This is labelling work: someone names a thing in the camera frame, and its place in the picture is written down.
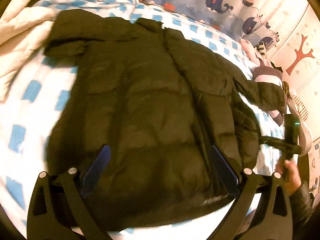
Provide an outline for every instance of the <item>metal bolt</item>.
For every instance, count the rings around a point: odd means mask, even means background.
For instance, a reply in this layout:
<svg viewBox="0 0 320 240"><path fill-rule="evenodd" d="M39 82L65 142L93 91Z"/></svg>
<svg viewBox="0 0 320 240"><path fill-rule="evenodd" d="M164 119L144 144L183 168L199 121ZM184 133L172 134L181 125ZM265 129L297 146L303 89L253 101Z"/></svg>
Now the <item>metal bolt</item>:
<svg viewBox="0 0 320 240"><path fill-rule="evenodd" d="M275 176L277 179L281 178L281 174L280 174L279 172L275 172L274 176Z"/></svg>
<svg viewBox="0 0 320 240"><path fill-rule="evenodd" d="M68 172L69 172L69 174L75 174L77 172L77 169L76 168L70 168Z"/></svg>
<svg viewBox="0 0 320 240"><path fill-rule="evenodd" d="M44 178L47 175L45 171L40 172L39 177Z"/></svg>
<svg viewBox="0 0 320 240"><path fill-rule="evenodd" d="M249 168L245 168L243 171L247 175L251 175L252 174L252 170L250 170Z"/></svg>

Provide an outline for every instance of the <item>hand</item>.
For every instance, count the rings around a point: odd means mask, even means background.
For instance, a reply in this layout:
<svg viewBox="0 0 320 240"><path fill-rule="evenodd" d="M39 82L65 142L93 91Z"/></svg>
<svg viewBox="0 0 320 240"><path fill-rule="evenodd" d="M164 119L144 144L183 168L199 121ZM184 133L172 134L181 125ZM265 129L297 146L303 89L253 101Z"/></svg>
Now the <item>hand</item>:
<svg viewBox="0 0 320 240"><path fill-rule="evenodd" d="M284 182L285 190L287 191L287 194L291 196L293 193L295 193L298 188L301 186L301 178L299 175L299 170L297 167L297 164L294 160L284 160L284 166L288 169L288 181ZM283 163L278 162L276 165L276 171L279 172L281 175L283 174L284 168Z"/></svg>

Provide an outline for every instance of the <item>dark olive jacket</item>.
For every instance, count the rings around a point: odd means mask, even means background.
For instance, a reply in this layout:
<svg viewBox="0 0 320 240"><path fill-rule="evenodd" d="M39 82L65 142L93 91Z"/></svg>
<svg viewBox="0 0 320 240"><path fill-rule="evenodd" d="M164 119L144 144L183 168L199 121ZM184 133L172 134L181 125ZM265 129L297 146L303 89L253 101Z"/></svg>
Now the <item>dark olive jacket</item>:
<svg viewBox="0 0 320 240"><path fill-rule="evenodd" d="M86 200L108 230L176 223L229 203L211 145L238 171L256 165L260 147L259 124L238 93L264 110L284 105L281 87L247 80L222 56L143 18L62 11L45 54L74 56L78 66L49 139L49 172L110 145L111 161Z"/></svg>

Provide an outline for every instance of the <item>bed sheet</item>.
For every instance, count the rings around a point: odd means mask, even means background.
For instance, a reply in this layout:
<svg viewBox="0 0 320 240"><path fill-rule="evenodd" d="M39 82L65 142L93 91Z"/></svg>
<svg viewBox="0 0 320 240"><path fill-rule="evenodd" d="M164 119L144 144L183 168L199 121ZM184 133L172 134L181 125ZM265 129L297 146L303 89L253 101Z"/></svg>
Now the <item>bed sheet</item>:
<svg viewBox="0 0 320 240"><path fill-rule="evenodd" d="M139 17L161 21L163 27L180 30L186 39L198 42L237 65L252 79L254 63L239 43L223 33L183 15L169 13L138 0L41 0L35 6L57 11L82 8L102 17L122 17L134 23ZM0 202L18 230L26 235L28 205L39 172L45 170L45 145L60 117L76 78L73 59L56 61L38 51L25 64L11 87L5 104L0 105ZM265 112L244 102L255 112L262 135L283 138L283 127ZM261 146L254 172L270 175L279 150ZM252 202L256 209L260 195ZM111 232L114 239L206 239L229 210L231 203L204 217L156 228L127 228Z"/></svg>

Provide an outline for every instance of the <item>tree decal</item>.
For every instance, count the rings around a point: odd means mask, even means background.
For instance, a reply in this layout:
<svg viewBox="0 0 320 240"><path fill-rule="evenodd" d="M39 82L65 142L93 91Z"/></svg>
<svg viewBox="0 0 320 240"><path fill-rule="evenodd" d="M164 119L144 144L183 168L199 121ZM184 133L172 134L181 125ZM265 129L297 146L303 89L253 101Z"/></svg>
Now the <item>tree decal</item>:
<svg viewBox="0 0 320 240"><path fill-rule="evenodd" d="M297 50L297 49L294 50L296 52L296 54L297 54L296 60L292 63L292 65L289 68L286 69L286 71L289 74L289 76L291 75L293 69L296 67L298 62L303 60L305 57L315 58L315 56L312 55L313 49L311 49L307 54L304 54L302 52L303 44L306 41L306 39L308 38L308 36L303 36L303 34L301 34L301 36L302 36L302 41L301 41L301 44L300 44L300 48L299 48L299 50Z"/></svg>

